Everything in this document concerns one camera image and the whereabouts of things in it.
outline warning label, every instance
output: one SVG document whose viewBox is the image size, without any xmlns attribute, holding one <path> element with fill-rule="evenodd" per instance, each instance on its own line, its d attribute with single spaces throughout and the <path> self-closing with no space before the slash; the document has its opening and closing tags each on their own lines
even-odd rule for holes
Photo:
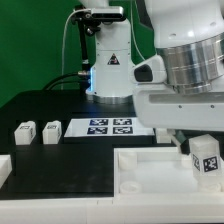
<svg viewBox="0 0 224 224">
<path fill-rule="evenodd" d="M 110 58 L 108 65 L 120 65 L 120 62 L 118 61 L 117 56 L 115 54 L 113 54 Z"/>
</svg>

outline white plastic housing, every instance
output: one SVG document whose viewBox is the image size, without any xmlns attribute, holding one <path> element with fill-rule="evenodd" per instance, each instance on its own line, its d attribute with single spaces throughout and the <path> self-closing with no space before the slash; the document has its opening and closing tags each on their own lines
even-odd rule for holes
<svg viewBox="0 0 224 224">
<path fill-rule="evenodd" d="M 131 60 L 130 23 L 125 20 L 100 27 L 101 31 L 96 33 L 96 62 L 91 69 L 91 88 L 87 94 L 98 97 L 131 96 L 134 84 L 129 74 L 134 64 Z M 117 61 L 110 63 L 113 57 Z"/>
<path fill-rule="evenodd" d="M 219 0 L 145 0 L 155 47 L 192 44 L 224 32 Z"/>
<path fill-rule="evenodd" d="M 33 121 L 23 122 L 14 132 L 16 145 L 30 145 L 36 136 L 36 124 Z"/>
<path fill-rule="evenodd" d="M 48 122 L 42 132 L 43 143 L 46 144 L 58 144 L 62 134 L 61 122 L 53 121 Z"/>
<path fill-rule="evenodd" d="M 79 0 L 86 8 L 108 7 L 109 0 Z"/>
</svg>

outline white box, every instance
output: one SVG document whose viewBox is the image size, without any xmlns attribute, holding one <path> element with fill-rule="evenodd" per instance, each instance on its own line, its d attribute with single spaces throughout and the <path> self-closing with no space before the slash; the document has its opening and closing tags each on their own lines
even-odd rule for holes
<svg viewBox="0 0 224 224">
<path fill-rule="evenodd" d="M 30 145 L 36 136 L 36 124 L 33 121 L 23 122 L 14 132 L 16 145 Z"/>
<path fill-rule="evenodd" d="M 42 134 L 43 134 L 43 143 L 45 145 L 58 144 L 62 134 L 61 122 L 60 121 L 48 122 Z"/>
</svg>

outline white cube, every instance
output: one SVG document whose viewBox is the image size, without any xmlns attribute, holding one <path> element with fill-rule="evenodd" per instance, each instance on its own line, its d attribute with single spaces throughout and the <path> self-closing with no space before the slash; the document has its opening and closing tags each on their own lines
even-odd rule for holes
<svg viewBox="0 0 224 224">
<path fill-rule="evenodd" d="M 42 134 L 43 134 L 43 143 L 45 145 L 58 144 L 62 134 L 61 122 L 60 121 L 48 122 Z"/>
<path fill-rule="evenodd" d="M 23 122 L 14 132 L 16 145 L 30 145 L 36 136 L 36 124 L 33 121 Z"/>
<path fill-rule="evenodd" d="M 207 184 L 215 183 L 222 175 L 219 142 L 210 135 L 189 140 L 194 177 Z"/>
</svg>

